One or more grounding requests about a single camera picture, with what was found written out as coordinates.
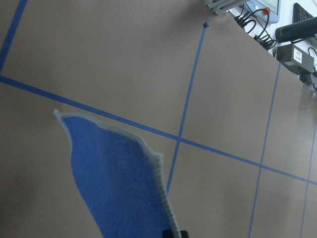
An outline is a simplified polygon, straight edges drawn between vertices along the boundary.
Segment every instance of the label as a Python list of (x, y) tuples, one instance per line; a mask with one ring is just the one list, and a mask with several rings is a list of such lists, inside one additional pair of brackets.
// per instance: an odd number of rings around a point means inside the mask
[(294, 60), (296, 60), (299, 63), (302, 63), (302, 57), (303, 57), (303, 53), (300, 52), (298, 49), (294, 48)]

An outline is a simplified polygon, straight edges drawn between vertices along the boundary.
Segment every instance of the cable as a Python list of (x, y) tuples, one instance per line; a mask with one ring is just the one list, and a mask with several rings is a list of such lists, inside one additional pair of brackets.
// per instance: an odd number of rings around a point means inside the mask
[(244, 10), (244, 4), (242, 5), (242, 11), (241, 11), (240, 15), (239, 15), (239, 16), (237, 16), (238, 18), (242, 15), (243, 10)]
[(250, 22), (254, 22), (254, 25), (253, 25), (253, 27), (251, 28), (251, 30), (247, 32), (247, 34), (249, 34), (251, 31), (253, 31), (253, 29), (255, 28), (255, 26), (256, 26), (256, 24), (257, 24), (256, 21), (254, 21), (254, 20), (249, 20), (249, 21), (247, 21), (247, 22), (245, 23), (244, 26), (248, 25)]
[[(248, 7), (248, 9), (249, 9), (250, 11), (252, 11), (251, 8), (249, 7), (249, 5), (248, 5), (247, 3), (246, 3), (245, 5)], [(257, 12), (257, 11), (259, 11), (259, 10), (256, 10), (256, 11), (250, 13), (250, 16), (253, 16), (253, 17), (256, 19), (256, 21), (259, 23), (259, 25), (263, 28), (262, 32), (261, 32), (259, 35), (255, 35), (254, 39), (255, 39), (257, 42), (259, 42), (259, 43), (261, 44), (261, 46), (263, 46), (263, 48), (265, 48), (266, 50), (270, 50), (270, 49), (272, 49), (273, 47), (275, 47), (275, 45), (277, 44), (277, 41), (274, 40), (274, 39), (270, 36), (270, 34), (267, 32), (267, 30), (266, 30), (267, 25), (268, 25), (268, 22), (269, 22), (269, 14), (267, 15), (267, 20), (266, 20), (265, 26), (263, 26), (263, 25), (260, 23), (260, 21), (258, 20), (258, 18), (254, 15), (254, 13)]]
[[(245, 3), (245, 5), (248, 7), (248, 9), (249, 9), (250, 11), (252, 11), (251, 8), (249, 7), (249, 5), (248, 5), (247, 3)], [(269, 33), (266, 31), (266, 28), (264, 28), (264, 27), (262, 26), (262, 24), (260, 23), (260, 21), (258, 20), (258, 18), (255, 17), (255, 19), (257, 20), (257, 22), (259, 23), (259, 25), (260, 25), (263, 29), (265, 29), (264, 31), (269, 35)]]

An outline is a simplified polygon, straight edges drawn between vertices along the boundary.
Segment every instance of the grid line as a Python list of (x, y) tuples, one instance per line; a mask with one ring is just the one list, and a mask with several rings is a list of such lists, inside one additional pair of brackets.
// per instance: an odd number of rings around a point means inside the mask
[[(139, 129), (142, 129), (142, 130), (154, 133), (154, 134), (158, 134), (158, 135), (161, 135), (161, 136), (166, 137), (166, 138), (170, 138), (172, 140), (177, 140), (178, 139), (177, 136), (169, 134), (169, 133), (167, 133), (165, 131), (161, 131), (161, 130), (158, 130), (158, 129), (143, 125), (141, 123), (138, 123), (138, 122), (135, 122), (135, 121), (132, 121), (132, 120), (129, 120), (129, 119), (126, 119), (126, 118), (123, 118), (123, 117), (120, 117), (120, 116), (105, 112), (105, 111), (102, 111), (100, 109), (93, 108), (91, 106), (88, 106), (88, 105), (85, 105), (85, 104), (82, 104), (82, 103), (78, 103), (78, 102), (73, 101), (71, 99), (68, 99), (68, 98), (65, 98), (65, 97), (62, 97), (62, 96), (59, 96), (59, 95), (44, 91), (42, 89), (39, 89), (39, 88), (30, 86), (30, 85), (15, 81), (13, 79), (9, 79), (9, 78), (3, 77), (1, 75), (0, 75), (0, 83), (12, 86), (14, 88), (21, 89), (23, 91), (27, 91), (27, 92), (36, 94), (36, 95), (39, 95), (39, 96), (42, 96), (44, 98), (48, 98), (48, 99), (51, 99), (51, 100), (54, 100), (54, 101), (57, 101), (57, 102), (60, 102), (60, 103), (64, 103), (66, 105), (70, 105), (70, 106), (73, 106), (75, 108), (79, 108), (79, 109), (82, 109), (84, 111), (91, 112), (91, 113), (103, 116), (105, 118), (109, 118), (109, 119), (121, 122), (123, 124), (131, 125), (131, 126), (134, 126), (136, 128), (139, 128)], [(313, 185), (317, 185), (317, 182), (315, 182), (315, 181), (307, 180), (306, 178), (301, 178), (299, 176), (292, 175), (292, 174), (283, 172), (281, 170), (278, 170), (278, 169), (275, 169), (275, 168), (272, 168), (272, 167), (269, 167), (269, 166), (261, 165), (259, 163), (253, 162), (251, 160), (247, 160), (247, 159), (244, 159), (242, 157), (235, 156), (235, 155), (223, 152), (221, 150), (214, 149), (212, 147), (209, 147), (209, 146), (206, 146), (206, 145), (203, 145), (203, 144), (200, 144), (200, 143), (197, 143), (197, 142), (185, 139), (185, 138), (181, 138), (180, 142), (188, 144), (188, 145), (192, 145), (192, 146), (197, 147), (197, 148), (201, 148), (203, 150), (207, 150), (207, 151), (213, 152), (215, 154), (223, 155), (225, 157), (228, 157), (228, 158), (231, 158), (231, 159), (234, 159), (234, 160), (238, 160), (238, 161), (241, 161), (243, 163), (250, 164), (250, 165), (265, 169), (265, 170), (269, 170), (269, 171), (272, 171), (272, 172), (275, 172), (275, 173), (278, 173), (278, 174), (281, 174), (281, 175), (284, 175), (284, 176), (288, 176), (288, 177), (291, 177), (291, 178), (294, 178), (294, 179), (298, 179), (298, 180), (301, 180), (301, 181), (304, 181), (304, 182), (308, 182), (308, 183), (313, 184)]]
[[(317, 129), (317, 125), (315, 126), (314, 137), (313, 137), (311, 160), (310, 160), (310, 163), (309, 163), (308, 178), (307, 178), (308, 181), (309, 181), (309, 179), (311, 177), (311, 168), (312, 168), (312, 161), (313, 161), (313, 155), (314, 155), (316, 129)], [(303, 235), (303, 228), (304, 228), (304, 221), (305, 221), (305, 212), (306, 212), (306, 203), (307, 203), (307, 194), (308, 194), (308, 185), (309, 185), (309, 183), (307, 182), (306, 191), (305, 191), (305, 202), (304, 202), (304, 208), (303, 208), (302, 225), (301, 225), (301, 231), (300, 231), (300, 235), (299, 235), (300, 238), (302, 238), (302, 235)]]
[(203, 27), (203, 31), (202, 31), (202, 35), (200, 37), (197, 53), (196, 53), (196, 58), (195, 58), (195, 62), (194, 62), (193, 70), (192, 70), (192, 75), (191, 75), (189, 86), (188, 86), (188, 91), (187, 91), (186, 101), (185, 101), (185, 105), (184, 105), (182, 121), (181, 121), (180, 126), (179, 126), (179, 131), (178, 131), (178, 136), (177, 136), (177, 141), (176, 141), (173, 161), (172, 161), (172, 165), (171, 165), (170, 171), (169, 171), (169, 176), (168, 176), (168, 181), (167, 181), (167, 186), (166, 186), (166, 193), (167, 194), (169, 193), (170, 185), (172, 183), (174, 168), (175, 168), (177, 155), (178, 155), (178, 150), (179, 150), (179, 144), (180, 144), (180, 140), (181, 140), (182, 134), (183, 134), (183, 128), (184, 128), (184, 124), (185, 124), (185, 119), (186, 119), (188, 104), (189, 104), (189, 100), (190, 100), (190, 95), (192, 93), (194, 79), (195, 79), (197, 66), (198, 66), (198, 62), (199, 62), (199, 57), (200, 57), (200, 53), (202, 51), (202, 46), (203, 46), (203, 42), (204, 42), (204, 38), (205, 38), (205, 33), (206, 33), (206, 30), (207, 30), (207, 27), (209, 27), (209, 24), (208, 24), (208, 22), (205, 22), (204, 23), (204, 27)]
[(252, 236), (254, 214), (255, 214), (257, 200), (258, 200), (258, 193), (259, 193), (259, 187), (260, 187), (262, 166), (263, 166), (263, 161), (264, 161), (264, 156), (265, 156), (267, 135), (268, 135), (269, 125), (270, 125), (270, 121), (271, 121), (272, 110), (273, 110), (273, 106), (274, 106), (274, 99), (275, 99), (276, 87), (277, 87), (277, 82), (278, 82), (278, 78), (279, 78), (280, 69), (281, 69), (281, 63), (278, 64), (278, 69), (277, 69), (277, 74), (276, 74), (276, 79), (275, 79), (275, 85), (274, 85), (273, 95), (272, 95), (272, 100), (271, 100), (271, 106), (270, 106), (269, 113), (268, 113), (268, 119), (267, 119), (267, 125), (266, 125), (264, 142), (263, 142), (263, 149), (262, 149), (262, 155), (261, 155), (261, 163), (260, 163), (260, 168), (259, 168), (259, 173), (258, 173), (258, 178), (257, 178), (256, 192), (255, 192), (254, 201), (253, 201), (253, 207), (252, 207), (252, 214), (251, 214), (248, 238), (251, 238), (251, 236)]
[(28, 0), (20, 0), (0, 51), (0, 74)]

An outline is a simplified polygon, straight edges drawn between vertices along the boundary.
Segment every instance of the black keyboard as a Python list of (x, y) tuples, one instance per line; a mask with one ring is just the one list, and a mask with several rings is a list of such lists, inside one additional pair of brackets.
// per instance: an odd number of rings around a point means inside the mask
[[(304, 21), (307, 19), (313, 18), (305, 9), (302, 8), (298, 3), (294, 3), (293, 5), (293, 23)], [(317, 37), (311, 37), (311, 41), (317, 45)]]

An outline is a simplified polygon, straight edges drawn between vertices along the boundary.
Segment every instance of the blue cloth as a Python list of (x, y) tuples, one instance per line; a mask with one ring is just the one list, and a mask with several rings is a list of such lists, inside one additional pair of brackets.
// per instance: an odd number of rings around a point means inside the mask
[(56, 117), (71, 143), (76, 185), (105, 238), (162, 238), (177, 223), (162, 182), (162, 157), (123, 129), (81, 114)]

